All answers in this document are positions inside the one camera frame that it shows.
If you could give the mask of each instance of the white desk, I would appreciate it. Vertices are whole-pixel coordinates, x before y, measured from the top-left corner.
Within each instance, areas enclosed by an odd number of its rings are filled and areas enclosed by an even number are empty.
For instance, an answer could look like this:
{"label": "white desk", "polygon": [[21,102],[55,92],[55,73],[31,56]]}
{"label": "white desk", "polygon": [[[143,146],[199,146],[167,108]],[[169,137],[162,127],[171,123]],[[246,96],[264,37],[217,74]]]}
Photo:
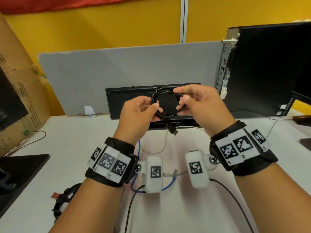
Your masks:
{"label": "white desk", "polygon": [[[254,124],[265,136],[274,123],[267,118],[243,121]],[[47,133],[46,138],[15,153],[49,153],[51,158],[0,219],[0,232],[48,232],[54,222],[51,210],[55,200],[50,198],[52,193],[62,193],[84,180],[89,157],[100,142],[113,135],[117,124],[118,121],[111,121],[108,114],[93,119],[51,117],[42,128]],[[303,132],[300,132],[295,127],[298,126],[293,121],[278,121],[269,140],[279,164],[311,194],[311,152],[298,143],[300,138],[308,137],[307,133],[311,134],[311,128],[303,127]],[[150,152],[160,150],[164,145],[165,133],[166,130],[148,131],[142,138],[142,146]],[[43,133],[36,133],[27,143],[42,136]],[[180,129],[176,137],[169,134],[167,147],[159,155],[163,158],[164,172],[186,170],[184,154],[197,149],[208,153],[209,141],[209,137],[197,129]],[[210,174],[232,191],[255,228],[232,173],[218,166]],[[166,186],[170,181],[171,178],[164,178],[163,185]],[[136,184],[141,184],[141,178],[137,179]],[[126,195],[132,196],[129,186]],[[221,186],[212,182],[207,189],[196,190],[192,188],[188,174],[179,176],[175,184],[161,194],[138,194],[131,209],[130,224],[135,233],[250,232],[237,204]]]}

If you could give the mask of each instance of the hand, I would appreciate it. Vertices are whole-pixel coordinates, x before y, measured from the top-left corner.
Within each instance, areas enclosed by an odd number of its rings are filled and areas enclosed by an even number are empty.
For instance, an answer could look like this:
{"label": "hand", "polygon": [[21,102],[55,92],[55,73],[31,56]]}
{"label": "hand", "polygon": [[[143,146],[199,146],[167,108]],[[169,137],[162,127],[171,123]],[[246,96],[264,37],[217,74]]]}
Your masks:
{"label": "hand", "polygon": [[236,122],[215,88],[191,84],[174,88],[173,92],[185,94],[176,109],[187,106],[178,115],[192,115],[210,137]]}
{"label": "hand", "polygon": [[155,115],[157,110],[163,112],[159,102],[151,105],[151,98],[147,96],[138,96],[126,101],[113,137],[135,146],[147,132],[149,124],[160,120]]}

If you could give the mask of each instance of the red banner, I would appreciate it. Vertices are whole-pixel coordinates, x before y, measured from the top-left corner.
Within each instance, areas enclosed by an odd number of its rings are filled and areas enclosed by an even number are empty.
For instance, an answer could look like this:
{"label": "red banner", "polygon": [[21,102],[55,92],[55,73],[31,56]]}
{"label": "red banner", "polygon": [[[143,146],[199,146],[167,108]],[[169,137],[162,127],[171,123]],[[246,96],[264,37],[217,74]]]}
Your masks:
{"label": "red banner", "polygon": [[71,8],[95,6],[125,0],[0,0],[3,15],[60,11]]}

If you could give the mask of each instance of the brown cardboard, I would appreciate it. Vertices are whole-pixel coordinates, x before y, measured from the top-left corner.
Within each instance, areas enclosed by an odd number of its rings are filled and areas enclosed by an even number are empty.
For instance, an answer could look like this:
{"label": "brown cardboard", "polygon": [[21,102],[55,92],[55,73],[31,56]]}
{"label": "brown cardboard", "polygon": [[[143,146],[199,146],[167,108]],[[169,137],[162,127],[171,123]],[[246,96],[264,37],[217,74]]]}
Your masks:
{"label": "brown cardboard", "polygon": [[28,115],[0,132],[0,157],[40,129],[50,117],[47,92],[23,45],[0,14],[0,67]]}

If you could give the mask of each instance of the wristband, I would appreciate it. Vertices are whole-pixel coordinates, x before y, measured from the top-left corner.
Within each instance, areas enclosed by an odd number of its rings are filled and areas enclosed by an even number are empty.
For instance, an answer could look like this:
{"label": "wristband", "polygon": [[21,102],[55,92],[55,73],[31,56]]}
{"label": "wristband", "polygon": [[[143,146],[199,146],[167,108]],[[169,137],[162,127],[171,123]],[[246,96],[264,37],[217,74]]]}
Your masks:
{"label": "wristband", "polygon": [[262,134],[241,121],[211,137],[210,153],[236,176],[254,174],[278,161]]}
{"label": "wristband", "polygon": [[133,152],[135,146],[108,137],[95,149],[88,161],[89,169],[85,176],[112,187],[121,187],[135,176],[138,156]]}

